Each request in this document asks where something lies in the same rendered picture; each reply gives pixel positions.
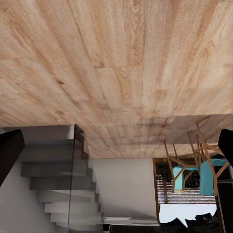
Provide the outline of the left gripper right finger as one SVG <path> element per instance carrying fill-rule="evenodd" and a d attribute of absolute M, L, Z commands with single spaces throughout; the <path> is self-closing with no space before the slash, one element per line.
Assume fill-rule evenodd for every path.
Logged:
<path fill-rule="evenodd" d="M 221 131 L 218 147 L 233 167 L 233 131 L 227 129 Z"/>

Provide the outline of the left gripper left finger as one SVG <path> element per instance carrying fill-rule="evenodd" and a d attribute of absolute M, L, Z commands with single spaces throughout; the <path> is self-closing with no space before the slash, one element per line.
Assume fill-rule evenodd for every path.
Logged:
<path fill-rule="evenodd" d="M 25 147 L 20 129 L 0 135 L 0 187 Z"/>

